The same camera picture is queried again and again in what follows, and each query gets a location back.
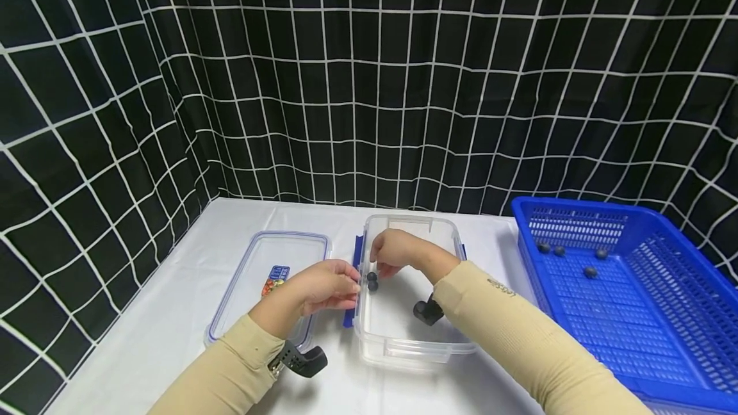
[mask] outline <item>black ball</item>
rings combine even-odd
[[[597,277],[597,269],[593,268],[593,266],[587,266],[587,268],[584,269],[584,276],[586,276],[587,279],[594,279]]]

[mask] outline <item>black wrist strap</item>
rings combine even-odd
[[[268,369],[275,371],[281,363],[297,375],[311,378],[327,366],[327,357],[320,346],[312,348],[303,355],[288,339],[284,342],[282,351],[269,363]]]
[[[438,319],[443,317],[443,310],[441,305],[433,299],[433,294],[431,293],[427,302],[417,302],[414,305],[413,315],[427,326],[432,326],[438,322]]]

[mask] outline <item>person's left hand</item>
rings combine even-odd
[[[300,299],[301,315],[310,315],[321,309],[356,307],[359,278],[359,271],[346,261],[327,259],[300,271],[281,288],[290,289]]]

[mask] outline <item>clear plastic container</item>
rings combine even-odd
[[[369,292],[366,274],[377,269],[369,263],[372,242],[388,227],[402,229],[433,242],[466,259],[461,239],[451,221],[404,215],[373,215],[364,226],[364,244],[359,271],[361,292],[354,311],[354,330],[361,342],[361,357],[374,366],[403,371],[432,371],[450,362],[454,355],[468,355],[477,347],[445,317],[432,327],[413,315],[414,304],[427,300],[432,285],[417,270],[405,268],[392,279],[379,281]]]
[[[223,299],[205,331],[205,346],[214,343],[262,297],[267,280],[288,279],[301,270],[327,258],[331,242],[311,232],[261,231],[251,239]],[[304,351],[310,346],[312,316],[301,318],[290,338]]]

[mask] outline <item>white table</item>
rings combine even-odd
[[[203,350],[205,327],[254,232],[309,231],[332,241],[332,257],[351,260],[356,235],[374,214],[431,215],[363,207],[218,199],[152,276],[98,349],[72,378],[49,414],[145,414]],[[511,218],[446,215],[458,226],[469,259],[526,298],[530,287]],[[540,406],[477,353],[437,375],[365,365],[343,313],[321,313],[313,343],[329,366],[311,380],[283,372],[255,414],[542,414]]]

